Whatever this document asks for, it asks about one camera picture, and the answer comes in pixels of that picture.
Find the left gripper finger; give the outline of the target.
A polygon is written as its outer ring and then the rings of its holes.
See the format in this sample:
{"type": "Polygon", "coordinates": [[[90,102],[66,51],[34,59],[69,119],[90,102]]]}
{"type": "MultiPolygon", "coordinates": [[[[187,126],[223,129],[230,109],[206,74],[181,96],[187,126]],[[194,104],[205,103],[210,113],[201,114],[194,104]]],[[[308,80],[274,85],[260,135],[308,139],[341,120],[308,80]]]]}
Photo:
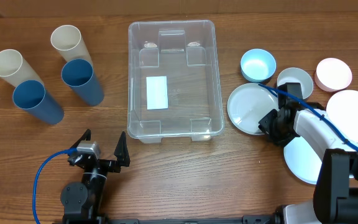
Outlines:
{"type": "Polygon", "coordinates": [[[91,140],[91,130],[87,129],[84,134],[79,138],[79,140],[77,140],[72,146],[71,148],[77,148],[78,145],[80,144],[80,142],[82,141],[90,141],[91,140]]]}
{"type": "Polygon", "coordinates": [[[131,160],[127,148],[126,133],[124,131],[121,133],[120,138],[117,142],[114,155],[117,159],[116,162],[119,166],[129,167],[131,160]]]}

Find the grey plate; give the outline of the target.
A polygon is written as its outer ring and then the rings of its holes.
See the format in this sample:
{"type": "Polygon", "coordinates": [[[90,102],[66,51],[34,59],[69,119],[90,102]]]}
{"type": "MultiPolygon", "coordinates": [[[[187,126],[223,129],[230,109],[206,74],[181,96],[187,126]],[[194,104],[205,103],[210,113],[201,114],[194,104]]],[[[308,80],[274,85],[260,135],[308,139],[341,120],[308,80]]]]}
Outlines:
{"type": "Polygon", "coordinates": [[[257,83],[237,87],[227,101],[227,113],[233,125],[251,135],[263,135],[259,121],[278,109],[277,97],[257,83]]]}

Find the light blue plate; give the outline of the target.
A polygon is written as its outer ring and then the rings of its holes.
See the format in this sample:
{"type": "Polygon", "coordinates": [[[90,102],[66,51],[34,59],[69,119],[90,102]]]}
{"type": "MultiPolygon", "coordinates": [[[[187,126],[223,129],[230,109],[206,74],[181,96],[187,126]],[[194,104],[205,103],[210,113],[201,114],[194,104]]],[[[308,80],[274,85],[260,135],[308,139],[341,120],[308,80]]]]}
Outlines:
{"type": "Polygon", "coordinates": [[[295,137],[284,148],[285,162],[291,172],[300,180],[316,185],[321,159],[302,137],[295,137]]]}

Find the grey bowl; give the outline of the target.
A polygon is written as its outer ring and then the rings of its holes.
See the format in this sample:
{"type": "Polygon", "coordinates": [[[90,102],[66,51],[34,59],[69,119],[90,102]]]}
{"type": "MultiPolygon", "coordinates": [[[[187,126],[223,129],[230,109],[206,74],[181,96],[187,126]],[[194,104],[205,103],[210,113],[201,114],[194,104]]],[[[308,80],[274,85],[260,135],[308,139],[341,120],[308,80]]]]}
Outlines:
{"type": "Polygon", "coordinates": [[[311,96],[314,89],[311,76],[306,71],[297,67],[286,68],[280,72],[277,78],[277,86],[285,83],[299,83],[304,100],[311,96]]]}

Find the light blue bowl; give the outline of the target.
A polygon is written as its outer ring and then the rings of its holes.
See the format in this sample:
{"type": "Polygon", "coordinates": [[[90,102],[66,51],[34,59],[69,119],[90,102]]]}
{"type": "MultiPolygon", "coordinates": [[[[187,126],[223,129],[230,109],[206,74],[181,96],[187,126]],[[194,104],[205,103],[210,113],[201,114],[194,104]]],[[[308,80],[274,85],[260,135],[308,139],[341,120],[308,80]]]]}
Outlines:
{"type": "Polygon", "coordinates": [[[264,49],[251,49],[243,54],[240,62],[243,77],[254,83],[263,83],[276,71],[275,57],[264,49]]]}

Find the pink plate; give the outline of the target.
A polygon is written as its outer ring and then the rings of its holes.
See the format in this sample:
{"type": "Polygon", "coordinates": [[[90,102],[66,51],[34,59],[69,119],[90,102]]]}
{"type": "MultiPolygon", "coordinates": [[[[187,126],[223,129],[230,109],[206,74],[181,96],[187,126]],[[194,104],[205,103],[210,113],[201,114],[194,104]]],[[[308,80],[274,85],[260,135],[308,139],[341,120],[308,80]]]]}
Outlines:
{"type": "Polygon", "coordinates": [[[358,143],[358,91],[335,93],[327,103],[326,112],[343,134],[358,143]]]}

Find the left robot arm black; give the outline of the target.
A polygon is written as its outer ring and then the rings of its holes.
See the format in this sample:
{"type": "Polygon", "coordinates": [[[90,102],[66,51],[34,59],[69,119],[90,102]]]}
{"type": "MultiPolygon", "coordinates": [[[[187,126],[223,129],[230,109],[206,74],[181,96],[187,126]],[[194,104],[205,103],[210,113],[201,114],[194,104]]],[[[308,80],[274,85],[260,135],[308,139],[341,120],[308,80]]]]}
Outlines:
{"type": "Polygon", "coordinates": [[[108,223],[107,215],[99,209],[108,173],[120,173],[122,167],[130,165],[126,133],[122,132],[114,150],[115,160],[101,159],[101,150],[91,140],[91,130],[72,145],[68,163],[83,169],[82,179],[64,186],[60,200],[64,207],[63,223],[108,223]]]}

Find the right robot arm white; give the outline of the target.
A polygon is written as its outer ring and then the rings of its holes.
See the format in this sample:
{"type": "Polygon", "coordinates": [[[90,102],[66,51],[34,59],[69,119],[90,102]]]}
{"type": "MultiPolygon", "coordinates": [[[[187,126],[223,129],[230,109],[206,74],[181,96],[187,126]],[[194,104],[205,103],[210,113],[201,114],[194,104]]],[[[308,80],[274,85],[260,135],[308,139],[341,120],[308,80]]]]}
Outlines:
{"type": "Polygon", "coordinates": [[[322,160],[312,200],[278,207],[269,223],[358,223],[358,144],[332,124],[322,105],[303,101],[299,83],[267,90],[278,108],[259,129],[277,146],[302,137],[322,160]]]}

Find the blue cup right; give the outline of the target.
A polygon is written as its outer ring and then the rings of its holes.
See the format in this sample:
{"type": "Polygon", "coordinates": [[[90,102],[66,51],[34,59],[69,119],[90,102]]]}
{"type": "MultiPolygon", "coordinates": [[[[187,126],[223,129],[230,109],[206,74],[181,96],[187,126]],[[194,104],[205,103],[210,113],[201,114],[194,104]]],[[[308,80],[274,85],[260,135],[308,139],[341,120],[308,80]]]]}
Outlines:
{"type": "Polygon", "coordinates": [[[103,89],[89,61],[76,58],[67,62],[61,78],[86,104],[96,106],[104,100],[103,89]]]}

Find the blue cup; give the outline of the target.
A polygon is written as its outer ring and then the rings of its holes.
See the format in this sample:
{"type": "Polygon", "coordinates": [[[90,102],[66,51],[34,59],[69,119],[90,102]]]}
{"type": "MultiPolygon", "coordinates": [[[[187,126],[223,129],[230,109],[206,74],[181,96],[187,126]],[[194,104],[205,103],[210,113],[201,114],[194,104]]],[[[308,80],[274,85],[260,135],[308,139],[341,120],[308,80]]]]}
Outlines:
{"type": "Polygon", "coordinates": [[[103,89],[89,61],[76,58],[67,62],[61,78],[86,104],[96,106],[104,100],[103,89]]]}
{"type": "Polygon", "coordinates": [[[26,80],[12,94],[14,104],[48,124],[58,124],[64,117],[63,108],[37,80],[26,80]]]}

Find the blue cup left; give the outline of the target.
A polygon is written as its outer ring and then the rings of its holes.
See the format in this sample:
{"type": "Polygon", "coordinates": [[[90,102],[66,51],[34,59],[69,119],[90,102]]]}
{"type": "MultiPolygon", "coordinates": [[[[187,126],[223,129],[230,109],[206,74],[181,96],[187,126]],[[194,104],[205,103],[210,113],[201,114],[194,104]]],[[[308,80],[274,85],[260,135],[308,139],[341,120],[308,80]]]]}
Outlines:
{"type": "Polygon", "coordinates": [[[37,80],[26,80],[12,94],[14,104],[48,124],[58,124],[64,117],[63,108],[37,80]]]}

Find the pink bowl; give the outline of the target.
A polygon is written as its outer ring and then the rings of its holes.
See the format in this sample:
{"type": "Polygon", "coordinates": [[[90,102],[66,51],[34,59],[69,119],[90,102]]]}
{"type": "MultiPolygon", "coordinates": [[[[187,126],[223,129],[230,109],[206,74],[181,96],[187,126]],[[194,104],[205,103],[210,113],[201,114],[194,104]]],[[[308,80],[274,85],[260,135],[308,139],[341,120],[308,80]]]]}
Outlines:
{"type": "Polygon", "coordinates": [[[339,91],[351,84],[352,72],[350,67],[342,60],[325,58],[316,67],[314,81],[324,91],[339,91]]]}

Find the clear plastic storage bin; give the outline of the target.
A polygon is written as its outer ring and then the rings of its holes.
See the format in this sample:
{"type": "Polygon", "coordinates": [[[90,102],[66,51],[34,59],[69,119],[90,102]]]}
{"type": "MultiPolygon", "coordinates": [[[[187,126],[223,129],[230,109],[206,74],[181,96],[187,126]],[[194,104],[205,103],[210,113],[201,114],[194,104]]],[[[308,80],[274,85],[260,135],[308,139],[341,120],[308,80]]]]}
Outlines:
{"type": "Polygon", "coordinates": [[[134,22],[128,28],[127,133],[145,144],[207,141],[224,131],[214,23],[134,22]],[[147,77],[167,77],[168,108],[147,109],[147,77]]]}

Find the beige cup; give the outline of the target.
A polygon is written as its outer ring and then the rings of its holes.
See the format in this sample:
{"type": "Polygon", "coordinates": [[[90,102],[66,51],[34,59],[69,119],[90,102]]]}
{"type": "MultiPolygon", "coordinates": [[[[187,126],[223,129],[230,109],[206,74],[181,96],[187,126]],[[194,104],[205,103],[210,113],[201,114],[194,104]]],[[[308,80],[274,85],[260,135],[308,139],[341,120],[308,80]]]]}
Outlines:
{"type": "Polygon", "coordinates": [[[37,80],[43,84],[42,79],[22,54],[14,49],[0,51],[0,78],[14,87],[27,80],[37,80]]]}
{"type": "Polygon", "coordinates": [[[57,27],[50,36],[50,42],[66,62],[81,58],[93,65],[83,36],[77,27],[73,25],[57,27]]]}

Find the beige cup far left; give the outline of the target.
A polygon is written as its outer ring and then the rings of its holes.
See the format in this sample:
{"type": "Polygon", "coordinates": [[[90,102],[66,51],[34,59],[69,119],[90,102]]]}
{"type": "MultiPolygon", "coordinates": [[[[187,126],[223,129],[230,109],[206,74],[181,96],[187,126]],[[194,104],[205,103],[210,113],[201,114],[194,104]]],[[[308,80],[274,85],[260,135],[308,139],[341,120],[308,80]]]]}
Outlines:
{"type": "Polygon", "coordinates": [[[37,80],[43,84],[42,79],[22,54],[14,49],[0,51],[0,78],[14,87],[27,80],[37,80]]]}

